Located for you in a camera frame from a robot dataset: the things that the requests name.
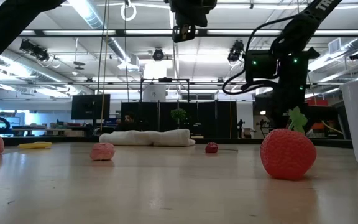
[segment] black partition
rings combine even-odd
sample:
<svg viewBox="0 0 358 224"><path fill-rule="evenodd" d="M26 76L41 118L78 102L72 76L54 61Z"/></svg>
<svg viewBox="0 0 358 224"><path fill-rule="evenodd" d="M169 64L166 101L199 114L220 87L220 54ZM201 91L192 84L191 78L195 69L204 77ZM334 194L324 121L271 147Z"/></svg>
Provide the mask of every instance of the black partition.
<svg viewBox="0 0 358 224"><path fill-rule="evenodd" d="M135 120L141 124L143 131L158 131L158 103L156 102L132 102L121 103L121 120L125 120L125 114L134 113Z"/></svg>
<svg viewBox="0 0 358 224"><path fill-rule="evenodd" d="M215 105L215 102L198 103L198 121L202 124L204 138L218 138Z"/></svg>
<svg viewBox="0 0 358 224"><path fill-rule="evenodd" d="M177 109L177 102L160 102L160 130L171 131L178 129L178 124L171 117L171 110Z"/></svg>
<svg viewBox="0 0 358 224"><path fill-rule="evenodd" d="M193 103L179 103L179 108L186 111L186 116L191 124L198 122L197 102Z"/></svg>
<svg viewBox="0 0 358 224"><path fill-rule="evenodd" d="M217 101L217 138L237 138L237 103Z"/></svg>

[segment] wooden table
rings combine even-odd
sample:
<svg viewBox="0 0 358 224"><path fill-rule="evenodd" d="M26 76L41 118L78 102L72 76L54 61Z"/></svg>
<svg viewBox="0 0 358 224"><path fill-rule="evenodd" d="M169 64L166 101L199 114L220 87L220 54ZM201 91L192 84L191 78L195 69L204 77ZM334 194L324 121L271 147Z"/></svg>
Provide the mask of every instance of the wooden table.
<svg viewBox="0 0 358 224"><path fill-rule="evenodd" d="M271 179L259 146L119 147L93 162L93 143L0 156L0 223L358 223L358 163L319 147L308 177Z"/></svg>

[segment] small strawberry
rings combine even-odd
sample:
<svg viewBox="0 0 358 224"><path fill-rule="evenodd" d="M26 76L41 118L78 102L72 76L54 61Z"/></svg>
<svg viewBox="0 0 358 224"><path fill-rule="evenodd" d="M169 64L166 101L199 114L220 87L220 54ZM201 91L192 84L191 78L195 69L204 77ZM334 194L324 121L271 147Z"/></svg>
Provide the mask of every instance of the small strawberry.
<svg viewBox="0 0 358 224"><path fill-rule="evenodd" d="M303 131L301 127L306 124L307 119L299 114L299 108L290 110L290 128L296 127L295 129ZM266 172L276 179L300 180L314 164L316 156L316 148L310 139L301 132L289 129L272 131L260 146L262 164Z"/></svg>
<svg viewBox="0 0 358 224"><path fill-rule="evenodd" d="M218 144L215 142L210 142L205 147L205 153L217 153L218 152Z"/></svg>

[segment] strawberry leaves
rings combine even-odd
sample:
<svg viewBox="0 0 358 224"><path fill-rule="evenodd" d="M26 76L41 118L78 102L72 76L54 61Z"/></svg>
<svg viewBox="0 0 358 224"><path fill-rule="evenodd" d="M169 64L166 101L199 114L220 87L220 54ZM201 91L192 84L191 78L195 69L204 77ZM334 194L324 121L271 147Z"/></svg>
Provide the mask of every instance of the strawberry leaves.
<svg viewBox="0 0 358 224"><path fill-rule="evenodd" d="M289 110L288 114L290 115L291 124L289 125L289 130L298 131L302 134L305 134L303 126L306 125L308 119L301 113L301 109L297 106L293 110Z"/></svg>

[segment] computer screen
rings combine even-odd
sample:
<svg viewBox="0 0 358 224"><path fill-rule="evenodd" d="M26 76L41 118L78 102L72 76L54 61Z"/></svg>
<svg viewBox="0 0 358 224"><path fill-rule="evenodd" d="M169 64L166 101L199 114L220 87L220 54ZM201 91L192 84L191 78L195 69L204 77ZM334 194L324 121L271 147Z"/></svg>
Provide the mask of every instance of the computer screen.
<svg viewBox="0 0 358 224"><path fill-rule="evenodd" d="M110 95L73 96L71 119L103 119L110 117Z"/></svg>

